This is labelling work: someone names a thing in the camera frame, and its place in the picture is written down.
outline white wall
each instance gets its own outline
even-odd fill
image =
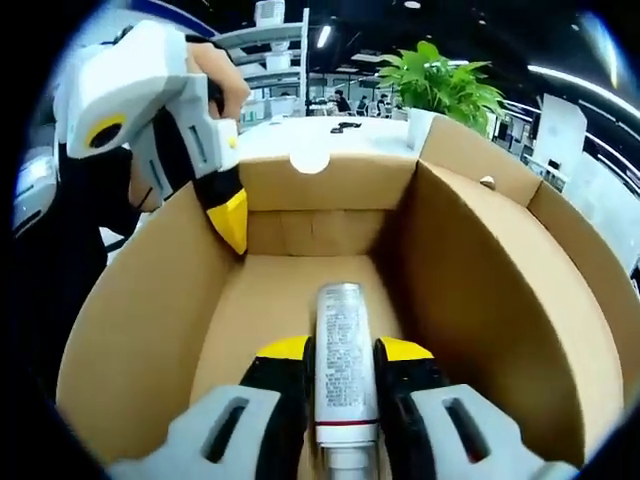
[[[640,200],[585,152],[562,194],[600,232],[631,273],[640,255]]]
[[[545,94],[533,158],[547,164],[560,163],[559,170],[568,178],[582,156],[587,119],[573,103]]]

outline cardboard box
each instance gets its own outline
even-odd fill
[[[436,117],[420,160],[333,155],[306,175],[283,156],[243,161],[241,175],[246,258],[186,186],[78,317],[58,405],[105,463],[157,448],[260,347],[312,334],[318,288],[342,280],[364,286],[374,338],[429,348],[546,459],[583,462],[630,400],[640,303],[623,268],[559,194],[476,133]],[[307,443],[300,478],[317,464]]]

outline white robotic arm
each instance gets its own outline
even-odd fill
[[[128,143],[163,199],[183,186],[171,181],[166,162],[185,162],[215,229],[242,254],[247,199],[234,151],[237,127],[209,116],[208,78],[188,72],[187,55],[183,33],[145,20],[115,45],[77,60],[61,86],[66,105],[57,103],[58,138],[77,159]],[[163,107],[175,119],[189,158],[163,159],[156,148],[153,119]]]
[[[51,147],[29,150],[16,182],[14,235],[20,235],[47,212],[56,196],[57,187],[58,167]]]

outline white shelving unit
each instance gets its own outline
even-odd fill
[[[309,24],[309,9],[305,8],[307,25]],[[305,20],[295,23],[283,23],[267,27],[252,27],[244,30],[236,30],[214,37],[216,44],[227,50],[234,48],[246,48],[253,45],[267,45],[273,42],[293,42],[302,39],[302,30]]]
[[[213,38],[216,44],[230,51],[231,58],[237,66],[263,63],[271,52],[252,53],[247,55],[234,55],[233,50],[243,49],[255,45],[269,45],[275,42],[300,41],[300,49],[288,50],[292,59],[299,59],[299,67],[290,67],[284,70],[264,70],[245,76],[246,82],[252,90],[270,87],[297,87],[299,91],[297,110],[304,115],[307,92],[307,52],[309,36],[309,9],[302,13],[302,21],[270,25],[263,27],[246,28],[218,35]],[[267,100],[254,100],[253,102],[267,102]],[[260,121],[251,119],[242,122],[242,127],[248,128]]]

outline ceiling light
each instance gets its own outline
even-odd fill
[[[636,140],[638,140],[640,142],[640,135],[638,135],[636,132],[634,132],[633,130],[631,130],[629,127],[627,127],[624,123],[620,123],[618,122],[618,126],[620,128],[622,128],[625,132],[627,132],[629,135],[631,135],[632,137],[634,137]]]
[[[607,41],[607,60],[609,63],[609,78],[611,79],[611,85],[613,88],[618,88],[618,58],[616,56],[616,49],[613,46],[611,38]]]
[[[521,118],[522,120],[525,120],[527,122],[533,122],[533,118],[525,117],[524,115],[520,115],[519,113],[516,113],[516,112],[505,112],[505,113],[507,115],[511,115],[512,117]]]
[[[633,187],[633,189],[640,194],[640,187],[638,187],[632,179],[630,179],[627,175],[622,173],[618,167],[616,167],[613,163],[611,163],[609,160],[604,158],[602,155],[598,154],[598,158],[602,163],[607,165],[607,167],[609,167],[611,170],[617,173],[621,179],[627,180],[627,183],[629,183]]]
[[[330,34],[331,34],[331,26],[325,25],[324,27],[322,27],[322,31],[318,36],[318,48],[324,47],[325,43],[327,43],[327,40],[329,39]]]
[[[616,119],[613,118],[611,115],[609,115],[607,112],[603,112],[602,110],[600,110],[598,107],[594,107],[593,105],[591,105],[590,103],[585,102],[584,100],[578,100],[578,103],[584,105],[585,107],[589,107],[591,110],[593,110],[594,112],[598,112],[600,115],[602,115],[605,118],[608,118],[609,120],[611,120],[613,123],[616,122]]]
[[[629,177],[631,181],[635,183],[638,188],[640,188],[640,177],[637,177],[636,174],[631,170],[627,170],[627,177]]]
[[[621,99],[617,95],[614,95],[610,91],[605,90],[604,88],[602,88],[602,87],[600,87],[598,85],[595,85],[595,84],[593,84],[591,82],[588,82],[587,80],[584,80],[583,78],[574,77],[573,75],[570,75],[568,73],[559,72],[557,70],[552,70],[551,68],[539,67],[537,65],[529,65],[528,68],[529,68],[529,70],[531,72],[541,73],[543,75],[548,75],[550,77],[559,78],[560,80],[565,80],[567,82],[575,83],[576,85],[579,85],[579,86],[581,86],[583,88],[591,90],[592,92],[597,93],[601,97],[606,98],[610,102],[615,103],[620,108],[622,108],[626,112],[630,113],[631,115],[633,115],[637,119],[640,119],[640,111],[638,111],[630,103],[624,101],[623,99]]]
[[[356,53],[351,60],[360,60],[361,62],[378,63],[380,61],[379,55],[370,55],[368,53]]]
[[[502,103],[506,103],[507,105],[513,105],[515,107],[524,108],[525,110],[531,110],[532,112],[542,113],[539,109],[530,107],[528,105],[524,105],[518,102],[512,102],[511,100],[502,100]]]
[[[598,137],[594,137],[593,135],[591,135],[589,132],[587,132],[585,134],[585,136],[587,138],[590,138],[591,140],[593,140],[594,142],[596,142],[598,145],[600,145],[602,148],[604,148],[606,151],[608,151],[609,153],[611,153],[614,157],[616,157],[618,160],[620,160],[622,163],[624,163],[624,165],[631,170],[634,174],[640,176],[640,172],[638,172],[638,169],[636,167],[634,167],[633,165],[631,165],[631,163],[629,162],[629,160],[627,160],[626,158],[624,158],[622,155],[620,155],[617,151],[615,151],[613,148],[611,148],[609,145],[607,145],[606,143],[604,143],[602,140],[600,140]]]
[[[468,65],[469,60],[449,60],[449,62],[447,63],[452,67],[459,67],[460,65]],[[440,62],[432,62],[432,63],[424,64],[425,67],[434,67],[436,65],[440,65]]]

